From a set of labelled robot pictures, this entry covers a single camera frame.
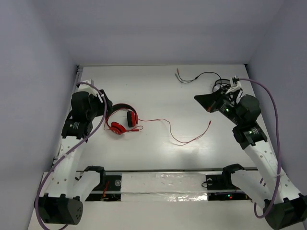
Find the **red black headphones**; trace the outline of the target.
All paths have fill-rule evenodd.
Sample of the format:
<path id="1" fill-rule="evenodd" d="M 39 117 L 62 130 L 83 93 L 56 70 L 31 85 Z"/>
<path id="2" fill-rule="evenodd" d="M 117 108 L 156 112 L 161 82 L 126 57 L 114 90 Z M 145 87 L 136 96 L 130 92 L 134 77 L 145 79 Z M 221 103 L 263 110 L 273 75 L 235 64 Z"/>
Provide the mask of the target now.
<path id="1" fill-rule="evenodd" d="M 139 125 L 138 114 L 131 105 L 118 103 L 113 105 L 112 110 L 108 112 L 104 130 L 122 135 L 141 131 L 142 126 Z"/>

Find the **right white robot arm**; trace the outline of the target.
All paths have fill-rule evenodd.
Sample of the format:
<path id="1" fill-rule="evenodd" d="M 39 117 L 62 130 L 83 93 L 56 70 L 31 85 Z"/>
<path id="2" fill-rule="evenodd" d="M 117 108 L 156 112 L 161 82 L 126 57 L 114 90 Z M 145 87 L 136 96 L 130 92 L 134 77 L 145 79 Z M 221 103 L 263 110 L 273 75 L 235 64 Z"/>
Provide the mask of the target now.
<path id="1" fill-rule="evenodd" d="M 223 168 L 222 184 L 234 186 L 247 194 L 260 208 L 269 226 L 280 230 L 307 219 L 307 197 L 290 181 L 267 136 L 257 123 L 261 114 L 260 103 L 252 95 L 240 100 L 230 98 L 225 91 L 196 95 L 194 99 L 209 113 L 220 112 L 235 124 L 233 135 L 242 150 L 258 169 L 262 182 L 250 177 L 243 166 L 233 164 Z"/>

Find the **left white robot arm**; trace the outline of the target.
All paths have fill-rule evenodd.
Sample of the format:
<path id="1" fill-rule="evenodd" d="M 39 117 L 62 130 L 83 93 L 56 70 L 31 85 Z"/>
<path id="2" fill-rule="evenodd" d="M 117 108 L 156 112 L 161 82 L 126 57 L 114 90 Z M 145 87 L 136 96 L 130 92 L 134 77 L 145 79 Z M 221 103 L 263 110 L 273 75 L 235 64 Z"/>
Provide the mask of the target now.
<path id="1" fill-rule="evenodd" d="M 80 179 L 76 179 L 76 174 L 85 144 L 102 125 L 111 107 L 104 90 L 96 87 L 79 89 L 72 95 L 57 161 L 42 179 L 34 201 L 42 229 L 48 229 L 47 224 L 58 224 L 62 229 L 77 225 L 91 191 L 106 185 L 102 166 L 87 166 Z"/>

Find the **white black headphones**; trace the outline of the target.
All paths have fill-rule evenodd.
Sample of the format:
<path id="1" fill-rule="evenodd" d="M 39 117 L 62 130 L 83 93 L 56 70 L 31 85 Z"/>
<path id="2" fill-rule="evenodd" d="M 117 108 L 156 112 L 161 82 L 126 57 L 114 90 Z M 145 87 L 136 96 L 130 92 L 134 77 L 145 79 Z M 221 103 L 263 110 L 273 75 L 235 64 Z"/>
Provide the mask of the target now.
<path id="1" fill-rule="evenodd" d="M 218 79 L 214 82 L 212 92 L 216 92 L 219 89 L 229 89 L 230 88 L 230 80 L 229 79 Z"/>

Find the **silver foil covered panel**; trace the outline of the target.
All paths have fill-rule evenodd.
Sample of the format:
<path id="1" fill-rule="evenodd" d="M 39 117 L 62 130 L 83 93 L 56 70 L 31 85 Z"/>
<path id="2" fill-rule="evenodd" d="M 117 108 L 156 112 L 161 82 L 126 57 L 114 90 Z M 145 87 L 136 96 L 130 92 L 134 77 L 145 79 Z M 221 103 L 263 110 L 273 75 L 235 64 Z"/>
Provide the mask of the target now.
<path id="1" fill-rule="evenodd" d="M 202 187 L 206 175 L 198 172 L 124 173 L 121 180 L 123 202 L 207 201 Z"/>

